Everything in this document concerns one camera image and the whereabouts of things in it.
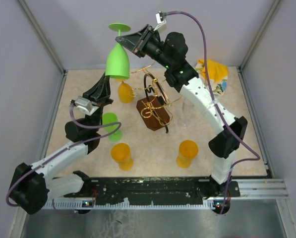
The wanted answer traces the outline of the gold wire wine glass rack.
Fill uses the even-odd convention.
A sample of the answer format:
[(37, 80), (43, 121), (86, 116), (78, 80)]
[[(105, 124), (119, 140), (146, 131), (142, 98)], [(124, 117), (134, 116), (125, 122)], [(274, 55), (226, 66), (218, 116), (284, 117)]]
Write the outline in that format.
[(145, 97), (138, 100), (141, 105), (141, 109), (138, 110), (141, 118), (143, 119), (146, 127), (152, 131), (159, 130), (161, 128), (165, 129), (165, 133), (170, 132), (169, 125), (173, 120), (174, 115), (169, 110), (174, 103), (179, 101), (182, 96), (177, 99), (171, 100), (167, 95), (166, 91), (162, 87), (162, 83), (166, 80), (160, 81), (155, 77), (148, 68), (152, 67), (154, 64), (144, 66), (135, 71), (131, 70), (130, 74), (137, 74), (143, 72), (143, 87), (133, 88), (132, 97), (138, 95), (138, 91), (143, 91)]

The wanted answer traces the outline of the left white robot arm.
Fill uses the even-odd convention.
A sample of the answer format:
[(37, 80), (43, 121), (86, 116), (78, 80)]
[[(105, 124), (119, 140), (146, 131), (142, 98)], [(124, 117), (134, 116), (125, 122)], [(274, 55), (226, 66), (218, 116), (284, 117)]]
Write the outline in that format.
[(110, 96), (110, 77), (102, 75), (92, 88), (70, 102), (71, 120), (64, 127), (69, 142), (37, 162), (21, 163), (15, 168), (5, 198), (7, 205), (21, 207), (33, 215), (55, 198), (73, 193), (85, 197), (91, 193), (89, 177), (81, 171), (56, 176), (98, 147), (102, 138), (98, 131), (104, 127), (103, 108), (113, 102)]

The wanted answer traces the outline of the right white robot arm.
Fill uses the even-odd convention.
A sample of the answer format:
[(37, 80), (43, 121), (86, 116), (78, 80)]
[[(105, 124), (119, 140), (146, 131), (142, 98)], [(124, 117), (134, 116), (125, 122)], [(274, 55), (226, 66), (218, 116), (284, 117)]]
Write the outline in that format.
[(188, 47), (183, 34), (171, 32), (162, 41), (159, 32), (146, 25), (136, 33), (116, 37), (116, 41), (139, 58), (149, 56), (164, 66), (169, 86), (188, 99), (209, 121), (216, 135), (208, 143), (214, 154), (210, 188), (214, 195), (224, 195), (228, 191), (232, 162), (244, 138), (247, 119), (236, 117), (211, 97), (196, 70), (185, 59)]

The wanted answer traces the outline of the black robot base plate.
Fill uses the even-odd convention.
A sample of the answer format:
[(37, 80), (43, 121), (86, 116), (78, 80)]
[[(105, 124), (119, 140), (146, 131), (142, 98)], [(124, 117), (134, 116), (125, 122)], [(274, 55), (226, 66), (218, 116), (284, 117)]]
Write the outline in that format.
[(224, 197), (226, 185), (211, 177), (89, 178), (79, 192), (67, 198), (94, 198), (96, 205), (202, 205), (210, 197)]

